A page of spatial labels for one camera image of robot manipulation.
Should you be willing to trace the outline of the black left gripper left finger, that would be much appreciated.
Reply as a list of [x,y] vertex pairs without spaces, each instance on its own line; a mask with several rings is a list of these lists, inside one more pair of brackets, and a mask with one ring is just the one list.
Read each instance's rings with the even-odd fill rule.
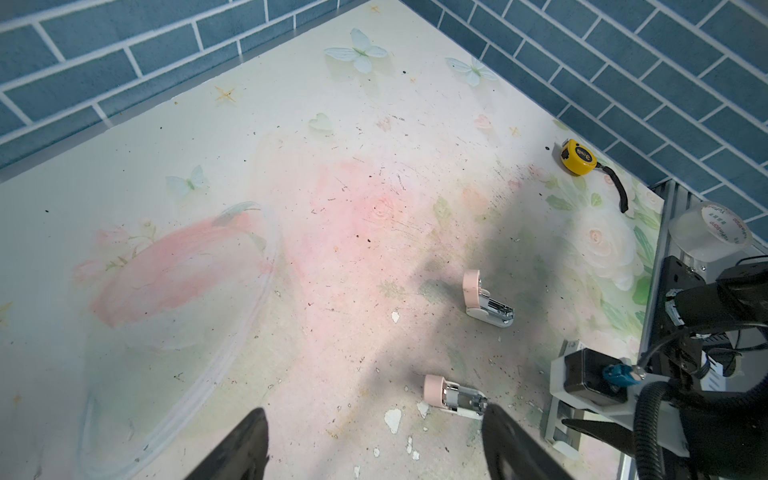
[[261,480],[269,462],[266,412],[256,408],[186,476],[186,480]]

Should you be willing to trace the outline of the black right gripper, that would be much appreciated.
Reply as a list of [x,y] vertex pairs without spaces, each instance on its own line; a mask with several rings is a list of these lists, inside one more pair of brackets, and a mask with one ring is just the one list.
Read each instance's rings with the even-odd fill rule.
[[669,402],[688,464],[695,472],[727,479],[767,477],[767,385],[733,395],[695,395],[668,383],[649,383],[636,395],[632,431],[613,422],[564,419],[578,433],[634,456],[638,477],[664,477],[661,407]]

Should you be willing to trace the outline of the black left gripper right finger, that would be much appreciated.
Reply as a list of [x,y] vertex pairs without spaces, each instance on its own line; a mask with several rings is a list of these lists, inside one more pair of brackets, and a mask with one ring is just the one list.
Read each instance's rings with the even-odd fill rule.
[[481,435],[486,464],[493,480],[572,479],[499,405],[487,405]]

